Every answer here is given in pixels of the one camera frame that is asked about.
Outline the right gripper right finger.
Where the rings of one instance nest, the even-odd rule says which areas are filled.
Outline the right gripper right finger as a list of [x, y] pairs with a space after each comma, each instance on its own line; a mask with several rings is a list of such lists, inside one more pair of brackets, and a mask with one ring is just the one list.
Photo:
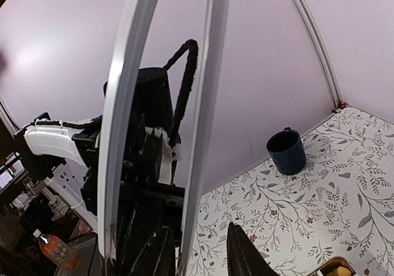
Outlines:
[[242, 227], [231, 222], [227, 232], [227, 269], [229, 276], [277, 276]]

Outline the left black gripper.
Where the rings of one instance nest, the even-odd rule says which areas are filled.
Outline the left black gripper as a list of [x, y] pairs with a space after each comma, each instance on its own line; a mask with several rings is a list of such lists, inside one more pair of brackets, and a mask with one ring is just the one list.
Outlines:
[[182, 209], [185, 189], [174, 184], [175, 159], [167, 132], [145, 125], [145, 116], [133, 113], [129, 120], [123, 157], [123, 201], [149, 202]]

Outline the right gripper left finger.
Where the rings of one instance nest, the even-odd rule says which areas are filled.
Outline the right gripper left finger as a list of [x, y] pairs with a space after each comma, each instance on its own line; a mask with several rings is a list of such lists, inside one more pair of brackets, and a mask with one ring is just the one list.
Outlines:
[[175, 275], [175, 237], [158, 209], [135, 209], [120, 238], [115, 275]]

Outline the metal tin with white dividers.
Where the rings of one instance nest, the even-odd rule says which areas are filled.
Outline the metal tin with white dividers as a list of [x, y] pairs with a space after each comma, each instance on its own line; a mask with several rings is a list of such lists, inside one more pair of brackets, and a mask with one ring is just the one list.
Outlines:
[[346, 267], [352, 272], [352, 276], [358, 275], [351, 264], [343, 257], [334, 257], [323, 263], [315, 270], [313, 270], [310, 275], [332, 275], [332, 271], [340, 266]]

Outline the orange swirl cookie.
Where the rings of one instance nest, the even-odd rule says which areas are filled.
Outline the orange swirl cookie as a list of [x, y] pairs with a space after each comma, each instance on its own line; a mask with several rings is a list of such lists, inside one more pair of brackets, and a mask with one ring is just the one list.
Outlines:
[[332, 271], [333, 276], [352, 276], [351, 270], [346, 267], [340, 266]]

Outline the metal serving tongs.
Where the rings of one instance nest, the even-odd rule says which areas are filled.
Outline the metal serving tongs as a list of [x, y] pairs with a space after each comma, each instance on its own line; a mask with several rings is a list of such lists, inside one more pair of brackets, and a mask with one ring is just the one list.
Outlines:
[[126, 0], [99, 142], [103, 275], [185, 275], [203, 190], [228, 0], [207, 0], [204, 38], [141, 68], [158, 0]]

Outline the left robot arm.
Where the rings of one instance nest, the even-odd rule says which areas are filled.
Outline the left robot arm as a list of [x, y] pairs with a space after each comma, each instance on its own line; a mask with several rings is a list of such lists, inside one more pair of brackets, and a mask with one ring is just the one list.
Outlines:
[[[178, 109], [172, 107], [168, 66], [138, 72], [127, 129], [123, 169], [135, 188], [172, 185], [181, 144]], [[85, 123], [53, 121], [43, 113], [14, 135], [30, 177], [42, 180], [97, 230], [97, 176], [102, 117]]]

